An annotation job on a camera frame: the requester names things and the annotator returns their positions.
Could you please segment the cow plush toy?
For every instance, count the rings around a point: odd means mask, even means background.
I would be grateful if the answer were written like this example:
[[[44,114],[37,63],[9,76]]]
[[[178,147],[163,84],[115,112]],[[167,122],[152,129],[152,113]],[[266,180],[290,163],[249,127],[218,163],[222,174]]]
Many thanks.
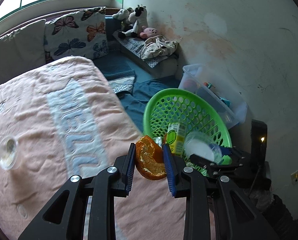
[[[118,37],[125,39],[126,37],[139,37],[142,32],[142,27],[148,26],[147,22],[147,8],[144,5],[137,5],[137,7],[130,12],[128,9],[123,11],[122,21],[125,24],[132,25],[132,28],[127,31],[119,31]]]

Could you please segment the grey white plush toy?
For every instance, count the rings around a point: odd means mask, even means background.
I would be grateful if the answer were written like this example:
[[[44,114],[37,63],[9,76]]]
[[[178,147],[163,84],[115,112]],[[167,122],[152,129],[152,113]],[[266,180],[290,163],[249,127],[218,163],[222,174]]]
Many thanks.
[[[125,21],[129,19],[129,15],[134,12],[133,8],[120,9],[117,13],[113,14],[112,17],[119,21]]]

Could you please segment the patterned bench mat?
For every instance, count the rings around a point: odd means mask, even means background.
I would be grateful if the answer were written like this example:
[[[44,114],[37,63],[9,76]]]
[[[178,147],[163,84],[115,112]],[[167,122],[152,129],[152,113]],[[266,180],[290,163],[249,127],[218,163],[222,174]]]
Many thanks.
[[[150,75],[160,78],[176,74],[178,69],[176,55],[158,54],[158,52],[162,52],[162,49],[165,49],[164,46],[159,47],[157,44],[157,41],[162,41],[163,36],[150,38],[147,42],[133,37],[120,39],[118,33],[115,31],[113,37],[121,45],[122,52]]]

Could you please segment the yellow green juice carton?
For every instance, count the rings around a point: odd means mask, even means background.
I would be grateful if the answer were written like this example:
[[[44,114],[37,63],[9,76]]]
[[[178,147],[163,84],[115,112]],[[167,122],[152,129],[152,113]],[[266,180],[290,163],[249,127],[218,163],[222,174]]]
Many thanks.
[[[169,123],[166,143],[169,145],[172,154],[182,156],[186,137],[186,126],[180,122]]]

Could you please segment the pink plush toy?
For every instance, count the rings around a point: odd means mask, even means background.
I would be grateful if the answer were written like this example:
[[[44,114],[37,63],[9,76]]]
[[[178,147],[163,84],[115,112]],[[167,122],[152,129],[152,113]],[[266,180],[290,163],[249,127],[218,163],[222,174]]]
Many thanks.
[[[145,25],[142,26],[142,31],[139,33],[139,37],[146,40],[151,37],[155,37],[159,35],[159,31],[155,28],[146,27]]]

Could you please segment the plain grey cushion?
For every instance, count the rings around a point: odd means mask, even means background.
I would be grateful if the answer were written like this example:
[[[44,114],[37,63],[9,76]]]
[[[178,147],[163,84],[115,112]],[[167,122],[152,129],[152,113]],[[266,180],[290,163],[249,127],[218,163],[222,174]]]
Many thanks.
[[[44,30],[45,19],[0,38],[0,85],[46,64]]]

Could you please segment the blue floor blanket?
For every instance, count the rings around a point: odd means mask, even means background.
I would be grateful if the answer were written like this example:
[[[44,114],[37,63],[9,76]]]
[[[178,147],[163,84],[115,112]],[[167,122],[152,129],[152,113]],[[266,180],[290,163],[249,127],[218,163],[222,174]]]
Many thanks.
[[[180,81],[175,76],[155,78],[130,57],[119,51],[111,51],[108,55],[93,60],[94,65],[99,68],[106,79],[119,72],[133,72],[135,82],[131,92],[119,92],[117,94],[122,106],[137,128],[142,132],[143,115],[146,104],[157,92],[167,88],[177,88]]]

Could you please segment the crumpled beige cloth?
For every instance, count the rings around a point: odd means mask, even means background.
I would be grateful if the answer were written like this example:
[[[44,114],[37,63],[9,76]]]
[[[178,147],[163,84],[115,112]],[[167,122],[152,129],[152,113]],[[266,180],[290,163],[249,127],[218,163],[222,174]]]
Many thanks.
[[[163,35],[156,35],[146,39],[140,58],[147,60],[161,56],[170,56],[177,50],[178,44],[177,41],[167,40]]]

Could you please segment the orange peel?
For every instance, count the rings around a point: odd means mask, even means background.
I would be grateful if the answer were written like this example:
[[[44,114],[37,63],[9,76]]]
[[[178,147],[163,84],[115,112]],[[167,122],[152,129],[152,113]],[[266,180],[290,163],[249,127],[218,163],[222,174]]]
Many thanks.
[[[136,142],[135,165],[146,179],[161,180],[166,177],[162,148],[148,135]]]

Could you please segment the green plastic basket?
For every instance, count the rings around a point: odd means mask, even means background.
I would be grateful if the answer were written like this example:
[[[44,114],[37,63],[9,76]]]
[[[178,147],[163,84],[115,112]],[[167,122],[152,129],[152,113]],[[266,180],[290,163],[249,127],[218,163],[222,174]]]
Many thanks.
[[[156,93],[148,102],[143,116],[144,135],[151,137],[161,148],[166,143],[169,123],[186,126],[186,136],[193,131],[205,133],[219,147],[231,147],[231,138],[219,114],[199,96],[176,88]],[[181,156],[189,167],[206,175],[206,170]]]

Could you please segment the small clear plastic cup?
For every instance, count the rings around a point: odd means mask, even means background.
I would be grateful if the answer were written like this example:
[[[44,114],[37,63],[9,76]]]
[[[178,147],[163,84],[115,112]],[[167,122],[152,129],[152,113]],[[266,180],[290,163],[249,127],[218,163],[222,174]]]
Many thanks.
[[[5,171],[20,167],[21,156],[18,140],[9,135],[0,142],[0,167]]]

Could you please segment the clear plastic storage bin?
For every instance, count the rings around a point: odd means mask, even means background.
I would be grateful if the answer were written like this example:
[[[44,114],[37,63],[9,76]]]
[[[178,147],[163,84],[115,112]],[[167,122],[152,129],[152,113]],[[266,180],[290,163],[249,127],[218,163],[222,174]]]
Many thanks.
[[[203,64],[182,68],[179,88],[201,97],[219,114],[227,129],[245,122],[248,105],[238,89]]]

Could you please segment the pink towel blanket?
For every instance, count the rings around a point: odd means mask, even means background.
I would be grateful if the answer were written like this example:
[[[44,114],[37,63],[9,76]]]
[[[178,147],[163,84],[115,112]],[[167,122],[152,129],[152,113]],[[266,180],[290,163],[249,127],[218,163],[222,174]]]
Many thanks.
[[[0,85],[0,142],[19,142],[20,167],[0,167],[0,228],[17,239],[69,179],[97,175],[142,133],[84,57],[65,57]]]

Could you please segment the butterfly print pillow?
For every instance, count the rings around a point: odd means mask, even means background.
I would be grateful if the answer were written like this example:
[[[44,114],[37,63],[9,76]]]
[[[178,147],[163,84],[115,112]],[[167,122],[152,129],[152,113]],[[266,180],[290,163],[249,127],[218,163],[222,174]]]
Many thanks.
[[[72,12],[45,23],[44,51],[47,63],[66,56],[97,59],[109,53],[106,8]]]

